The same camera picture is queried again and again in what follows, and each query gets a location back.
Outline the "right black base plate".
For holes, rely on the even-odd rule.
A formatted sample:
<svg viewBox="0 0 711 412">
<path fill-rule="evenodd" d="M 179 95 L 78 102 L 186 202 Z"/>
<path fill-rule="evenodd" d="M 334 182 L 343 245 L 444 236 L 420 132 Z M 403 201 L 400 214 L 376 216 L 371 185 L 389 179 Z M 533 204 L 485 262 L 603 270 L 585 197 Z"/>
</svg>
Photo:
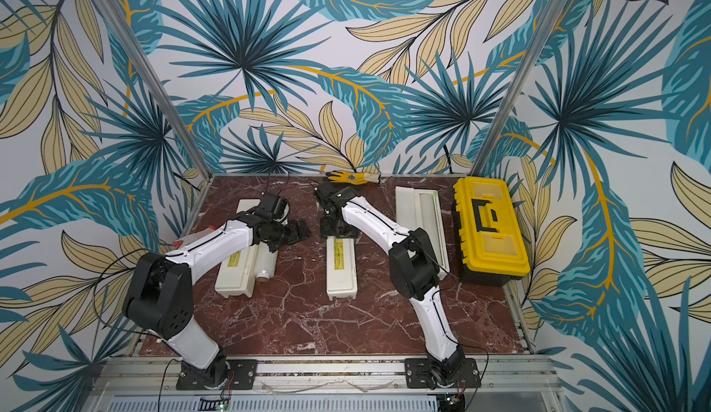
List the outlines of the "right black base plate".
<svg viewBox="0 0 711 412">
<path fill-rule="evenodd" d="M 408 389 L 479 388 L 481 371 L 473 358 L 463 358 L 456 368 L 429 358 L 407 358 L 405 381 Z"/>
</svg>

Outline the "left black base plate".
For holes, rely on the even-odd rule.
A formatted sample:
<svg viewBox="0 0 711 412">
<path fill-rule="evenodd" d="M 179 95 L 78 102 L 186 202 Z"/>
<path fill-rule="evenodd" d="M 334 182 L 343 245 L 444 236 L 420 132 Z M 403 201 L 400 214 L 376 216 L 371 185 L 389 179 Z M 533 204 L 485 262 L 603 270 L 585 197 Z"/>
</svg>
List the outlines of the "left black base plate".
<svg viewBox="0 0 711 412">
<path fill-rule="evenodd" d="M 257 375 L 257 360 L 227 358 L 216 360 L 207 369 L 181 364 L 178 391 L 249 391 Z"/>
</svg>

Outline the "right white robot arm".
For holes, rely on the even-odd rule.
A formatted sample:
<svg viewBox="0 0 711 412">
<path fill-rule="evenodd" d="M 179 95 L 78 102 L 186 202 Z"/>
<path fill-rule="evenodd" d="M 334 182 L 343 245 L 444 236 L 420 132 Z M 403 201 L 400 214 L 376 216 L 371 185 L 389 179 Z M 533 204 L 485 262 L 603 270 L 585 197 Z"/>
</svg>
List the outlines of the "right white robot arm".
<svg viewBox="0 0 711 412">
<path fill-rule="evenodd" d="M 441 297 L 441 266 L 429 235 L 422 228 L 409 230 L 377 210 L 354 186 L 337 188 L 322 182 L 315 189 L 324 219 L 336 228 L 356 229 L 387 254 L 391 282 L 413 306 L 424 334 L 428 357 L 438 363 L 465 357 L 455 339 Z"/>
</svg>

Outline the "white dispenser box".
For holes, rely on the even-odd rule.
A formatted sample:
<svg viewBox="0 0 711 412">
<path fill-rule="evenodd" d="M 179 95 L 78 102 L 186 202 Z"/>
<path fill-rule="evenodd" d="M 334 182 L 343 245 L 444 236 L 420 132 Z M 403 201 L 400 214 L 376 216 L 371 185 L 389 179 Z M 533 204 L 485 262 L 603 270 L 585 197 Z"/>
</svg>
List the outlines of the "white dispenser box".
<svg viewBox="0 0 711 412">
<path fill-rule="evenodd" d="M 335 236 L 327 238 L 326 293 L 330 301 L 357 298 L 355 242 Z"/>
<path fill-rule="evenodd" d="M 221 262 L 215 282 L 215 291 L 219 295 L 224 298 L 253 296 L 257 279 L 255 274 L 257 252 L 258 246 L 251 245 Z"/>
</svg>

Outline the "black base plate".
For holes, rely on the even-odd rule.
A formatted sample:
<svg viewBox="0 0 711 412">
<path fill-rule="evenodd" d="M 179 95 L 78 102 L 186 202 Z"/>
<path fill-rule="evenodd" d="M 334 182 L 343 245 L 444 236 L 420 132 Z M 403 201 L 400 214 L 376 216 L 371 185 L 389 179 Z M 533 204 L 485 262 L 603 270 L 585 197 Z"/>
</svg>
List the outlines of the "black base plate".
<svg viewBox="0 0 711 412">
<path fill-rule="evenodd" d="M 429 358 L 407 358 L 405 381 L 408 389 L 479 388 L 481 371 L 473 358 L 463 358 L 456 368 Z"/>
<path fill-rule="evenodd" d="M 227 358 L 216 360 L 207 369 L 181 364 L 178 391 L 249 391 L 257 375 L 257 360 Z"/>
</svg>

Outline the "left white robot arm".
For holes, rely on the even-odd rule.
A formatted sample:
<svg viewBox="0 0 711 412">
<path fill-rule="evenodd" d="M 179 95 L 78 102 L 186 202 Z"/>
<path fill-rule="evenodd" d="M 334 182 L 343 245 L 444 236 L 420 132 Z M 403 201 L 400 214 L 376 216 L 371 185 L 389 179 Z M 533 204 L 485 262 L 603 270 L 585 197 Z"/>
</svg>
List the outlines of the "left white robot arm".
<svg viewBox="0 0 711 412">
<path fill-rule="evenodd" d="M 206 236 L 168 254 L 145 253 L 134 268 L 123 315 L 166 342 L 189 368 L 226 371 L 224 352 L 194 319 L 194 285 L 250 246 L 264 243 L 276 252 L 308 239 L 307 223 L 288 216 L 284 197 L 263 193 L 257 206 L 237 212 Z"/>
</svg>

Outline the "yellow black toolbox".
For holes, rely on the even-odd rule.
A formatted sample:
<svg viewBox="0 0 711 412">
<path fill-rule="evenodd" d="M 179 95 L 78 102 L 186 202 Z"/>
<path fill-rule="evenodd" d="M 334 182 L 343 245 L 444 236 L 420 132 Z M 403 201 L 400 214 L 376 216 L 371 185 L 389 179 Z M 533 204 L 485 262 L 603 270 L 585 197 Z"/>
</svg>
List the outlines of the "yellow black toolbox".
<svg viewBox="0 0 711 412">
<path fill-rule="evenodd" d="M 454 185 L 453 219 L 461 280 L 502 287 L 531 273 L 507 183 L 466 177 Z"/>
</svg>

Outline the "left thick wrap roll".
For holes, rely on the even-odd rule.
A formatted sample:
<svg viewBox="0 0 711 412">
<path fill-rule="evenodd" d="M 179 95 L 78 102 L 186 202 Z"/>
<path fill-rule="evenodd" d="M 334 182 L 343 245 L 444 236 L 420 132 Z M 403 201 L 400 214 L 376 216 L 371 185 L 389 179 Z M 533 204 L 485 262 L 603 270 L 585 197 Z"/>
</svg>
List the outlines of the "left thick wrap roll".
<svg viewBox="0 0 711 412">
<path fill-rule="evenodd" d="M 271 252 L 266 243 L 257 246 L 255 277 L 257 280 L 271 280 L 275 275 L 278 252 Z"/>
</svg>

